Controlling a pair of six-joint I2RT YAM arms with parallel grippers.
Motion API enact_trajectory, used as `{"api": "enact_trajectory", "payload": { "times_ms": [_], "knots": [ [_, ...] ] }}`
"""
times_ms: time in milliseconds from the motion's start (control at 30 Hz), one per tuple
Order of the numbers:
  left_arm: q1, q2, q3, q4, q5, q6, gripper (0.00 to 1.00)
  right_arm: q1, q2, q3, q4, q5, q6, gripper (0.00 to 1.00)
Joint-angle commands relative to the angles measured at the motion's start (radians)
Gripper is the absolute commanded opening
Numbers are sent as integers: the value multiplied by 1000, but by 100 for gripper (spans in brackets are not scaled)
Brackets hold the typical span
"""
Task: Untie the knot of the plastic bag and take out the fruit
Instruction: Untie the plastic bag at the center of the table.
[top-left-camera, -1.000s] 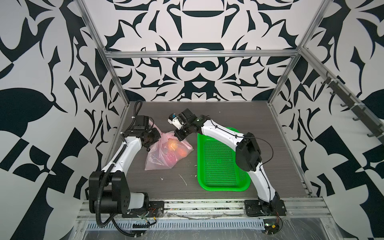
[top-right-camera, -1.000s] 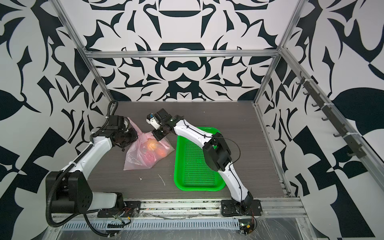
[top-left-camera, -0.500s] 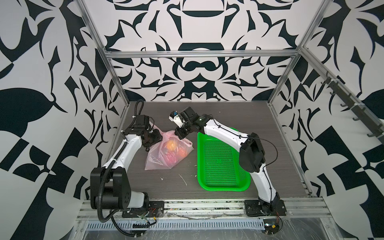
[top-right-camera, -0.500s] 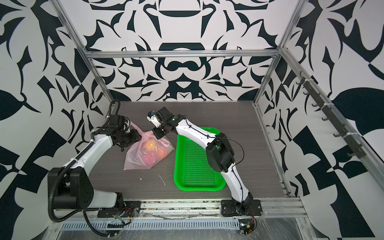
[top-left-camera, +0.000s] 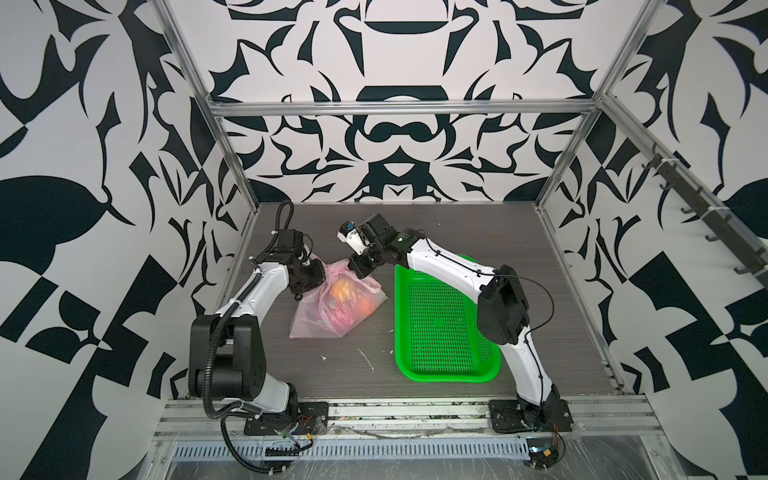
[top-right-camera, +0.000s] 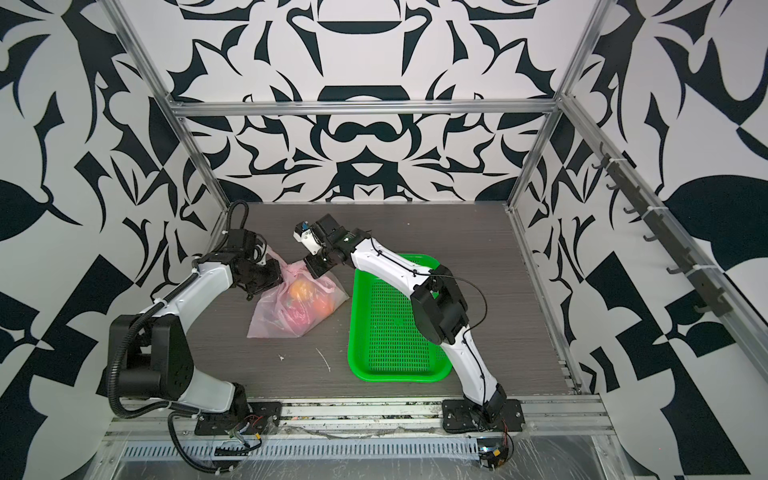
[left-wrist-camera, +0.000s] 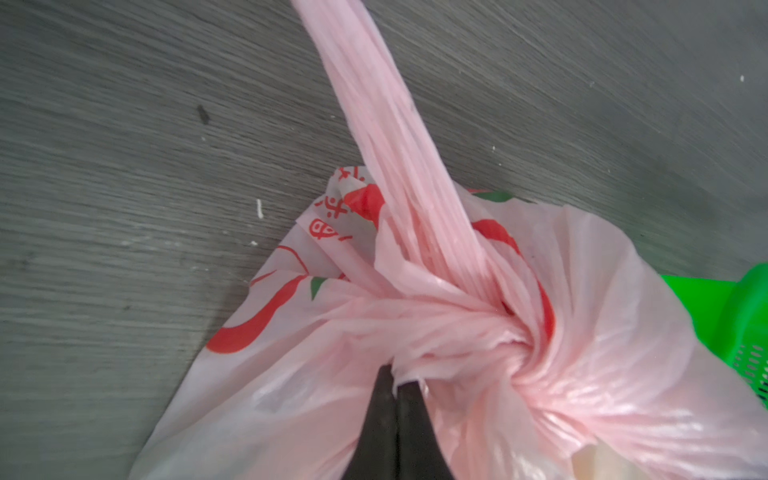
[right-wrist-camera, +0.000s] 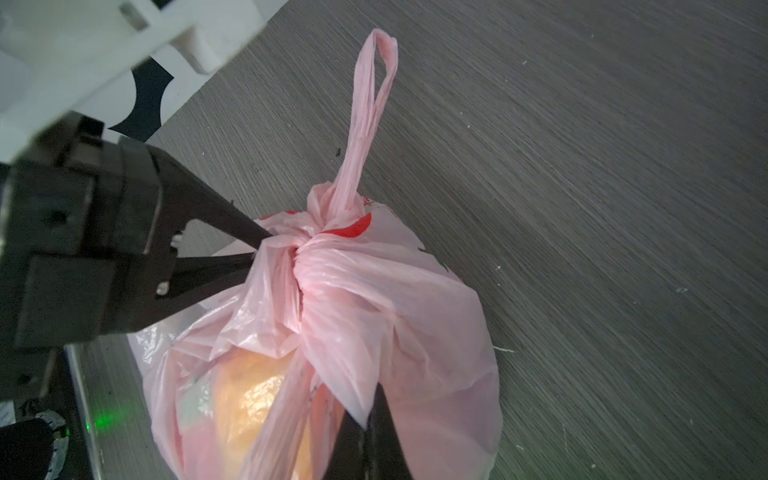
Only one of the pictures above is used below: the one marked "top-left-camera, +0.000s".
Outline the green plastic basket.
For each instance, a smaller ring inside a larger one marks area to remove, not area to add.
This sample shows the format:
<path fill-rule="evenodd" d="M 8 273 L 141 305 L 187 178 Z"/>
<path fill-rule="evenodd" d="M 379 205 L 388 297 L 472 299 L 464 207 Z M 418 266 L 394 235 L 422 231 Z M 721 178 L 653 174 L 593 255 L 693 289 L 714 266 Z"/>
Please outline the green plastic basket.
<path fill-rule="evenodd" d="M 477 328 L 477 305 L 448 284 L 395 267 L 394 359 L 420 383 L 487 383 L 501 370 L 499 347 Z"/>

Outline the pink plastic bag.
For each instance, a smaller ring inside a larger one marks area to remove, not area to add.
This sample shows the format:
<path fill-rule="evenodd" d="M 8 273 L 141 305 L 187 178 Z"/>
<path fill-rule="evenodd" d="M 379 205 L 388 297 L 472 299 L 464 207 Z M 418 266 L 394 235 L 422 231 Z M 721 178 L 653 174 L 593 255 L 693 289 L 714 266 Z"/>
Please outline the pink plastic bag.
<path fill-rule="evenodd" d="M 342 338 L 388 299 L 374 278 L 358 278 L 347 259 L 331 264 L 320 261 L 320 265 L 325 279 L 298 302 L 291 339 Z"/>

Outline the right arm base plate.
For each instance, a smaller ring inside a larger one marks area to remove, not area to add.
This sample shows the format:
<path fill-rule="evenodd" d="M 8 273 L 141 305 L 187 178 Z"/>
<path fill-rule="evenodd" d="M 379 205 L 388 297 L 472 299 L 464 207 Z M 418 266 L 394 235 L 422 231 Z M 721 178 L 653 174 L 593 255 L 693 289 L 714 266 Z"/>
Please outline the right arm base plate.
<path fill-rule="evenodd" d="M 526 432 L 570 432 L 573 426 L 567 402 L 552 397 L 542 406 L 522 400 L 490 400 L 491 428 L 499 434 Z"/>

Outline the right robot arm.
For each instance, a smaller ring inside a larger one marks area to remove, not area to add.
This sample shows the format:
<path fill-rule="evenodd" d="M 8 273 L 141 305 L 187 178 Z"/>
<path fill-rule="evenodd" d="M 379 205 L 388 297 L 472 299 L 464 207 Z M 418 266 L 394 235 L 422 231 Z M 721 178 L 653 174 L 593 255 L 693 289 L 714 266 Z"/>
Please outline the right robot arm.
<path fill-rule="evenodd" d="M 349 266 L 360 278 L 382 265 L 399 265 L 428 274 L 473 301 L 479 332 L 499 346 L 515 380 L 517 412 L 508 431 L 559 429 L 565 420 L 561 397 L 534 346 L 523 279 L 514 269 L 471 262 L 417 230 L 379 235 L 346 222 L 337 237 L 353 250 Z"/>

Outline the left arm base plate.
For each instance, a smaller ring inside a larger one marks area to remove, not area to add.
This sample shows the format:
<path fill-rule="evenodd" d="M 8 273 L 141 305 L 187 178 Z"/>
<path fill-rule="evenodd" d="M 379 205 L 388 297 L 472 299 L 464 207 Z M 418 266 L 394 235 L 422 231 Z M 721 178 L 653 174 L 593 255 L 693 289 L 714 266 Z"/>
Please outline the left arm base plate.
<path fill-rule="evenodd" d="M 317 435 L 327 429 L 329 418 L 328 402 L 299 401 L 290 404 L 281 413 L 263 414 L 257 419 L 247 420 L 246 436 L 277 435 L 280 432 L 292 435 Z"/>

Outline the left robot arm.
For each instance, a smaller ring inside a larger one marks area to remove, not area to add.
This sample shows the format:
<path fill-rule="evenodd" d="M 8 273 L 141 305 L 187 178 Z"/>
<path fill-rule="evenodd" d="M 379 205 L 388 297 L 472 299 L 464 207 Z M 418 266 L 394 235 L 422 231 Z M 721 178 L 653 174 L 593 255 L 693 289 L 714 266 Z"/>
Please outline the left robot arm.
<path fill-rule="evenodd" d="M 296 388 L 268 373 L 261 326 L 284 291 L 298 300 L 325 280 L 318 258 L 251 257 L 245 285 L 213 314 L 192 323 L 189 393 L 202 400 L 211 419 L 266 418 L 292 423 L 299 415 Z"/>

